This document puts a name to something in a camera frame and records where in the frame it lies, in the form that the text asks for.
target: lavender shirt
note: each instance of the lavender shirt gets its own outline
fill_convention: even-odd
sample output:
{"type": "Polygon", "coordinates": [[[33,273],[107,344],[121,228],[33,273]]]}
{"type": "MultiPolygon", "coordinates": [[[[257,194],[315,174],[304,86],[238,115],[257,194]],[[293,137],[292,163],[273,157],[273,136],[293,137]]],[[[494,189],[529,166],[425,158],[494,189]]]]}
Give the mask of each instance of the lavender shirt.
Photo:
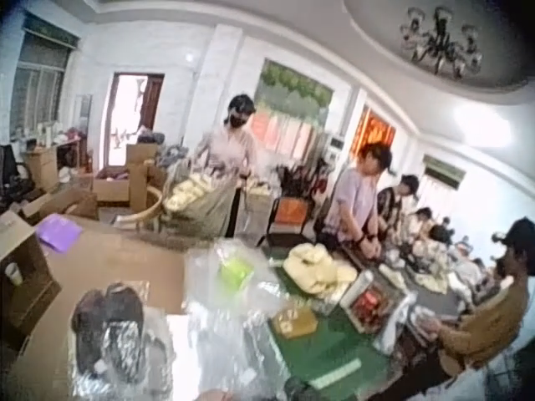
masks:
{"type": "Polygon", "coordinates": [[[340,205],[343,203],[349,206],[353,218],[363,228],[372,210],[377,208],[377,188],[373,177],[363,177],[355,168],[340,174],[324,228],[325,232],[335,234],[339,241],[353,239],[343,227],[340,217],[340,205]]]}

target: hand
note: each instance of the hand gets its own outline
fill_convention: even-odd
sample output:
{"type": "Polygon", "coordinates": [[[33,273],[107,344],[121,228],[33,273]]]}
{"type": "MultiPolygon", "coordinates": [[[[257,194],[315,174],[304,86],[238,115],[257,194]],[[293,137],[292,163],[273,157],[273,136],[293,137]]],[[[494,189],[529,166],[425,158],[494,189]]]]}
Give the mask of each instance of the hand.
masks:
{"type": "Polygon", "coordinates": [[[360,242],[359,248],[366,259],[373,259],[375,257],[374,245],[367,238],[364,238],[360,242]]]}
{"type": "Polygon", "coordinates": [[[381,255],[381,243],[379,240],[374,238],[371,242],[372,247],[374,248],[374,257],[379,257],[381,255]]]}
{"type": "Polygon", "coordinates": [[[418,319],[418,324],[429,334],[438,334],[442,329],[442,322],[436,317],[423,317],[418,319]]]}

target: cup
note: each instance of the cup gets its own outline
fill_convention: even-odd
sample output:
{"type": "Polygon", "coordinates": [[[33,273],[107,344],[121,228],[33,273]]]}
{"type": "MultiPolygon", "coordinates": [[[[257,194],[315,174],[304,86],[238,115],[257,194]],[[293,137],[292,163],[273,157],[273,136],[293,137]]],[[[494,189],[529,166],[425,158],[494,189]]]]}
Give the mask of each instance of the cup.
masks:
{"type": "Polygon", "coordinates": [[[20,269],[18,268],[17,263],[15,262],[9,263],[8,267],[6,267],[5,273],[14,286],[18,287],[23,283],[23,275],[20,272],[20,269]]]}

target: black face mask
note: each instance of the black face mask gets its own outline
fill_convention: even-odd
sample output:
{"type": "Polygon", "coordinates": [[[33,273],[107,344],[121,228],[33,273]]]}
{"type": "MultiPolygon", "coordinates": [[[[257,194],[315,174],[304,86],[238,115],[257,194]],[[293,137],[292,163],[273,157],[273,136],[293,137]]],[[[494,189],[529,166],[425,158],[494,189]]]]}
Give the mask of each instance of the black face mask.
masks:
{"type": "Polygon", "coordinates": [[[228,117],[228,122],[231,125],[231,127],[240,128],[240,127],[243,127],[243,125],[245,125],[247,121],[243,120],[243,119],[240,119],[240,118],[238,118],[238,117],[236,117],[236,116],[231,114],[228,117]]]}

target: doorway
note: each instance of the doorway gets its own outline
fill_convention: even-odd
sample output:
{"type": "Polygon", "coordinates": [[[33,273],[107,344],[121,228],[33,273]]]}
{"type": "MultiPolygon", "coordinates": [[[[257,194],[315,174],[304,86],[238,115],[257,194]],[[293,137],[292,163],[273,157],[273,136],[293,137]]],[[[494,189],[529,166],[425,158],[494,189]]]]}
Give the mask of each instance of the doorway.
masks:
{"type": "Polygon", "coordinates": [[[163,74],[116,73],[104,130],[104,165],[125,165],[126,145],[137,142],[137,131],[153,129],[163,74]]]}

